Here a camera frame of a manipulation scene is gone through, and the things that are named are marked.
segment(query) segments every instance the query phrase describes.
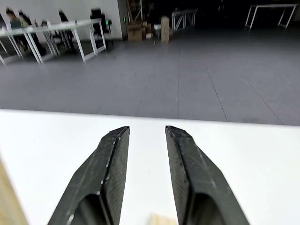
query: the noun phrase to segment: gray carpet tile floor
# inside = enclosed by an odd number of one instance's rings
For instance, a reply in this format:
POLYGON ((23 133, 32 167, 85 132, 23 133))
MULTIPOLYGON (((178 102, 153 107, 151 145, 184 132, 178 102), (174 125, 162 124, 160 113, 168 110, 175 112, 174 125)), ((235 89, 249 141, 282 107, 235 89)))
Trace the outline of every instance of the gray carpet tile floor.
POLYGON ((0 65, 0 108, 300 125, 300 32, 198 30, 0 65))

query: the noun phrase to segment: white desk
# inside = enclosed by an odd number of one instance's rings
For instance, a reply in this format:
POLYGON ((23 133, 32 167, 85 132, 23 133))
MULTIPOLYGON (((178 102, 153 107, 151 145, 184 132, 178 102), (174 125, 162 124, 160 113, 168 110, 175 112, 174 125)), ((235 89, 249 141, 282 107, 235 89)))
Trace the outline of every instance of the white desk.
POLYGON ((12 36, 15 35, 24 35, 26 37, 26 40, 37 60, 38 63, 44 63, 45 59, 50 58, 49 55, 42 57, 38 51, 38 48, 35 44, 35 42, 33 41, 32 38, 32 34, 33 33, 45 33, 46 34, 46 40, 47 40, 47 44, 50 48, 51 51, 51 56, 56 56, 58 55, 58 49, 55 45, 55 43, 53 42, 53 40, 48 39, 47 37, 51 37, 49 36, 49 33, 52 31, 66 31, 66 30, 71 30, 73 31, 75 38, 77 40, 78 43, 78 47, 79 47, 79 51, 82 57, 83 62, 86 62, 88 59, 91 59, 94 56, 97 56, 99 52, 103 51, 106 49, 106 45, 105 45, 105 39, 104 39, 104 34, 103 34, 103 30, 102 30, 102 25, 101 25, 101 20, 100 19, 93 19, 93 20, 82 20, 82 21, 78 21, 77 23, 75 23, 75 21, 70 21, 70 22, 62 22, 62 23, 58 23, 58 24, 53 24, 53 25, 49 25, 49 26, 44 26, 44 27, 26 27, 24 29, 15 29, 15 30, 2 30, 0 31, 0 37, 10 37, 10 39, 13 40, 12 36), (94 35, 93 35, 93 30, 92 30, 92 25, 95 23, 99 23, 100 24, 100 29, 101 29, 101 38, 103 41, 103 46, 98 48, 96 47, 96 42, 94 39, 94 35), (89 30, 89 36, 90 36, 90 41, 93 47, 93 52, 88 54, 88 55, 84 55, 83 52, 83 48, 78 36, 78 32, 77 29, 80 27, 88 27, 89 30))
MULTIPOLYGON (((1 37, 8 37, 10 43, 12 44, 12 46, 14 47, 14 50, 16 51, 16 53, 18 55, 18 58, 23 58, 23 54, 20 51, 17 43, 15 42, 15 39, 13 38, 13 36, 17 36, 17 35, 23 35, 23 30, 22 29, 16 29, 16 30, 3 30, 3 29, 1 29, 0 30, 0 38, 1 37)), ((3 58, 0 55, 0 61, 3 64, 6 64, 7 61, 11 61, 11 60, 14 60, 14 59, 15 59, 14 56, 8 57, 8 58, 3 58)))
POLYGON ((293 16, 293 13, 295 11, 295 8, 298 6, 298 4, 269 4, 269 5, 251 5, 250 6, 250 9, 249 9, 249 13, 248 13, 248 17, 247 17, 247 20, 246 20, 246 23, 245 23, 245 27, 249 27, 249 29, 252 28, 252 25, 253 25, 253 21, 254 21, 254 18, 255 18, 255 15, 256 15, 256 12, 257 12, 257 9, 258 8, 285 8, 281 17, 280 17, 280 20, 279 20, 279 23, 278 23, 278 26, 281 26, 281 27, 284 27, 284 28, 287 28, 287 26, 289 25, 290 23, 290 20, 293 16), (255 11, 254 11, 254 14, 253 14, 253 17, 252 17, 252 21, 251 21, 251 24, 249 25, 248 24, 248 20, 249 20, 249 16, 250 16, 250 12, 251 12, 251 9, 252 8, 255 8, 255 11), (284 24, 281 24, 281 20, 285 14, 285 10, 286 8, 292 8, 292 12, 291 12, 291 15, 289 17, 289 20, 287 21, 286 25, 284 24))
POLYGON ((185 129, 219 167, 251 225, 300 221, 300 127, 0 110, 0 154, 30 225, 46 225, 76 169, 129 125, 120 225, 176 218, 165 125, 185 129))

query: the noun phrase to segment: seated person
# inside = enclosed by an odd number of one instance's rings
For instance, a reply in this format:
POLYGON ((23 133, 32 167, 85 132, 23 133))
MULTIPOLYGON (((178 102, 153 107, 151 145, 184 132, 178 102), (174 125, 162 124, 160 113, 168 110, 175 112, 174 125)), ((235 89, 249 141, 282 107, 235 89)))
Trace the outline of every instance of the seated person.
MULTIPOLYGON (((22 17, 18 18, 15 15, 15 13, 13 12, 13 10, 11 10, 10 8, 6 9, 6 15, 9 17, 10 22, 20 21, 22 28, 25 28, 28 26, 28 23, 22 17)), ((16 40, 17 44, 20 45, 25 51, 28 50, 28 43, 27 43, 26 37, 24 35, 16 36, 15 40, 16 40)), ((46 49, 40 44, 40 42, 38 41, 37 38, 34 40, 34 42, 37 46, 39 53, 41 55, 45 55, 46 49)))

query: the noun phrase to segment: white metal frame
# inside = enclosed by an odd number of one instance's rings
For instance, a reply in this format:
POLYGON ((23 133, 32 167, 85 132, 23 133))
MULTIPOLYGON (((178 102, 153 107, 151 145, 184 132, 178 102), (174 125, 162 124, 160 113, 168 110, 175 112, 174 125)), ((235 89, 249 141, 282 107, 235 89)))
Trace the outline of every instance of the white metal frame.
MULTIPOLYGON (((99 52, 103 51, 106 49, 106 44, 105 44, 105 38, 104 38, 104 33, 103 33, 103 29, 102 29, 102 25, 101 25, 101 19, 94 19, 94 20, 86 20, 86 21, 78 21, 78 22, 65 22, 65 23, 60 23, 60 24, 54 24, 51 26, 45 26, 45 27, 27 27, 24 29, 16 29, 16 30, 4 30, 0 33, 0 37, 8 37, 10 42, 12 43, 15 51, 17 52, 18 56, 20 58, 23 57, 21 51, 19 50, 17 44, 15 43, 15 40, 13 38, 13 36, 15 35, 24 35, 28 45, 30 47, 30 49, 32 50, 34 57, 36 58, 37 62, 39 64, 43 64, 45 60, 48 60, 54 56, 58 56, 60 55, 60 52, 58 50, 58 47, 56 45, 56 43, 54 42, 54 38, 51 35, 51 31, 58 31, 60 32, 62 35, 65 35, 65 31, 66 30, 71 30, 74 32, 75 38, 77 40, 77 44, 79 47, 79 51, 82 57, 83 62, 86 62, 87 60, 93 58, 94 56, 97 56, 99 52), (92 30, 92 25, 95 23, 99 23, 100 24, 100 30, 101 30, 101 38, 103 41, 103 46, 100 48, 96 47, 96 42, 94 39, 94 35, 93 35, 93 30, 92 30), (90 54, 84 55, 83 52, 83 48, 78 36, 78 32, 77 29, 79 27, 85 27, 88 26, 89 28, 89 34, 90 34, 90 41, 93 47, 93 52, 91 52, 90 54), (38 48, 32 38, 32 34, 34 33, 43 33, 46 41, 47 41, 47 45, 50 49, 50 54, 42 57, 41 54, 38 51, 38 48)), ((64 45, 66 47, 70 47, 70 43, 68 42, 68 40, 66 40, 64 42, 64 45)), ((5 64, 4 59, 0 56, 0 61, 5 64)))
POLYGON ((134 22, 137 20, 137 18, 141 15, 141 21, 143 21, 143 5, 142 5, 142 0, 140 0, 140 11, 137 13, 134 22))
POLYGON ((196 18, 196 12, 198 9, 191 9, 191 10, 184 10, 184 11, 178 11, 172 13, 172 29, 173 31, 178 31, 185 29, 189 26, 195 26, 195 18, 196 18))
MULTIPOLYGON (((89 60, 89 59, 91 59, 91 58, 97 56, 99 52, 105 50, 105 49, 106 49, 106 44, 105 44, 105 38, 104 38, 104 33, 103 33, 103 29, 102 29, 101 20, 91 20, 90 23, 85 24, 84 26, 88 26, 88 28, 89 28, 90 41, 91 41, 91 44, 92 44, 92 47, 93 47, 93 52, 91 52, 91 53, 89 53, 89 54, 87 54, 87 55, 84 55, 83 48, 82 48, 82 45, 81 45, 81 41, 80 41, 80 39, 79 39, 79 35, 78 35, 78 32, 77 32, 77 29, 78 29, 79 27, 83 27, 83 26, 75 26, 75 27, 73 27, 73 28, 71 28, 71 29, 68 29, 68 28, 65 28, 65 29, 60 29, 60 28, 57 28, 57 29, 51 29, 51 28, 50 28, 49 30, 51 30, 51 31, 57 30, 57 31, 59 31, 63 36, 64 36, 66 30, 72 30, 73 33, 74 33, 74 36, 75 36, 75 38, 76 38, 77 44, 78 44, 78 48, 79 48, 79 51, 80 51, 80 55, 81 55, 81 57, 82 57, 83 62, 85 63, 87 60, 89 60), (97 48, 97 47, 96 47, 96 41, 95 41, 95 38, 94 38, 94 35, 93 35, 92 25, 93 25, 94 23, 99 23, 99 24, 100 24, 101 37, 102 37, 102 40, 103 40, 103 46, 100 47, 100 48, 97 48)), ((37 55, 37 56, 36 56, 37 62, 43 64, 45 60, 48 60, 48 59, 50 59, 50 58, 52 58, 52 57, 54 57, 54 56, 57 56, 57 55, 59 55, 60 53, 59 53, 59 51, 58 51, 58 48, 57 48, 57 46, 56 46, 56 44, 55 44, 53 38, 51 37, 50 32, 49 32, 49 31, 46 31, 46 32, 45 32, 45 31, 43 31, 43 30, 40 31, 40 32, 43 32, 44 34, 46 34, 46 36, 48 36, 48 38, 46 38, 46 40, 49 41, 47 44, 48 44, 49 49, 50 49, 50 52, 51 52, 51 54, 48 54, 48 55, 46 55, 46 56, 44 56, 44 57, 42 57, 42 56, 40 55, 40 53, 39 53, 39 51, 38 51, 38 48, 37 48, 37 46, 35 45, 35 43, 34 43, 32 37, 31 37, 31 35, 30 35, 29 33, 27 34, 27 37, 29 38, 29 41, 31 42, 32 49, 35 50, 35 54, 37 55)), ((67 48, 70 48, 70 43, 68 43, 68 39, 67 39, 67 38, 66 38, 66 42, 64 42, 64 45, 65 45, 67 48)))
MULTIPOLYGON (((19 49, 17 43, 15 42, 15 39, 12 36, 7 36, 7 37, 9 39, 10 43, 12 44, 12 46, 14 47, 14 50, 17 53, 17 56, 13 55, 13 56, 3 58, 0 55, 0 61, 2 62, 3 65, 6 65, 6 63, 9 62, 9 61, 14 61, 14 60, 17 60, 19 58, 23 58, 23 54, 22 54, 21 50, 19 49)), ((5 48, 5 46, 3 45, 3 43, 1 41, 0 41, 0 45, 2 46, 2 48, 4 49, 4 51, 7 54, 8 51, 7 51, 7 49, 5 48)))
POLYGON ((246 20, 246 23, 245 23, 245 27, 249 27, 249 30, 252 28, 252 25, 253 25, 253 21, 255 19, 255 15, 256 15, 256 12, 257 12, 257 9, 258 8, 285 8, 281 17, 280 17, 280 20, 279 20, 279 23, 278 23, 278 26, 280 27, 284 27, 285 29, 287 28, 287 26, 289 25, 290 23, 290 20, 294 14, 294 11, 295 11, 295 8, 298 6, 298 4, 270 4, 270 5, 251 5, 250 6, 250 9, 249 9, 249 13, 248 13, 248 16, 247 16, 247 20, 246 20), (253 14, 253 17, 252 17, 252 20, 251 20, 251 24, 249 25, 248 24, 248 20, 249 20, 249 16, 250 16, 250 13, 251 13, 251 9, 252 8, 255 8, 255 11, 254 11, 254 14, 253 14), (286 8, 293 8, 292 9, 292 12, 291 12, 291 15, 289 17, 289 20, 287 21, 286 25, 282 24, 281 23, 281 20, 285 14, 285 10, 286 8))

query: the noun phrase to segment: table surface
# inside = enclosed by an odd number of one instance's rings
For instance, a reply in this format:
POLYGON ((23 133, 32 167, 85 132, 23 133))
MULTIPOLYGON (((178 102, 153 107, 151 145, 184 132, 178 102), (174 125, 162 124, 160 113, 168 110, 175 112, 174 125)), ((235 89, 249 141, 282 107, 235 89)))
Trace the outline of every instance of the table surface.
POLYGON ((55 31, 55 30, 71 30, 74 28, 79 28, 94 23, 99 23, 100 21, 101 19, 79 20, 77 21, 77 23, 75 23, 75 21, 69 21, 69 22, 51 24, 49 26, 44 26, 44 27, 29 26, 26 28, 18 28, 13 30, 0 30, 0 37, 4 37, 7 35, 20 35, 24 33, 37 33, 37 32, 46 32, 46 31, 55 31))
POLYGON ((252 7, 294 7, 297 6, 298 4, 268 4, 268 5, 251 5, 252 7))
POLYGON ((165 125, 190 133, 251 225, 300 221, 300 127, 0 110, 0 155, 30 225, 45 225, 76 169, 110 130, 130 126, 120 225, 176 218, 165 125))

